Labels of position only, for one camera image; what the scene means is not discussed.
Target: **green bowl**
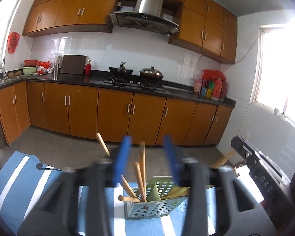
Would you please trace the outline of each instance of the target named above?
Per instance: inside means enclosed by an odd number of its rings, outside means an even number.
[[[31,67],[22,67],[24,75],[30,75],[31,73],[35,73],[38,66],[31,66]]]

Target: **gray floor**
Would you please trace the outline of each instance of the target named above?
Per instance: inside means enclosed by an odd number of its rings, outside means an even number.
[[[118,146],[115,143],[106,143],[108,149]],[[101,145],[96,140],[88,140],[79,137],[72,137],[64,134],[43,130],[37,127],[29,127],[11,147],[0,149],[0,168],[8,160],[14,151],[25,154],[33,154],[38,159],[50,166],[62,169],[65,166],[83,168],[89,166],[100,157],[105,157]],[[131,149],[128,160],[127,172],[124,177],[129,182],[135,182],[135,175],[132,164],[139,161],[138,147]],[[184,148],[186,156],[192,156],[205,165],[212,165],[222,154],[215,148]],[[170,176],[167,159],[161,147],[146,148],[146,178],[151,176]]]

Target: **faucet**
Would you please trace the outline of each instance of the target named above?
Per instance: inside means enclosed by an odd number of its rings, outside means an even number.
[[[6,58],[5,57],[2,60],[2,65],[1,65],[0,69],[2,69],[2,79],[4,80],[7,78],[7,73],[8,73],[8,69],[6,70]]]

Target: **pot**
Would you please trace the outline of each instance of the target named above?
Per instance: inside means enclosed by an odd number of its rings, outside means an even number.
[[[152,81],[160,81],[164,77],[162,72],[157,69],[154,69],[154,67],[143,68],[140,71],[140,76],[144,79],[152,80]]]
[[[126,79],[132,74],[133,70],[125,68],[124,64],[126,64],[126,62],[121,62],[120,68],[109,67],[109,71],[112,73],[113,76],[115,76],[117,78],[125,78]]]

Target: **perforated basket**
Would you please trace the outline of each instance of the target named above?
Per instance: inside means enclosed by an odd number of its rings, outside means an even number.
[[[150,178],[146,187],[146,195],[148,196],[154,183],[159,190],[160,197],[164,197],[171,192],[173,187],[178,187],[172,176],[153,176]],[[142,199],[139,189],[132,188],[139,199]],[[148,219],[159,218],[169,215],[176,207],[178,207],[188,196],[171,198],[161,201],[148,202],[126,202],[124,204],[125,218],[132,219]]]

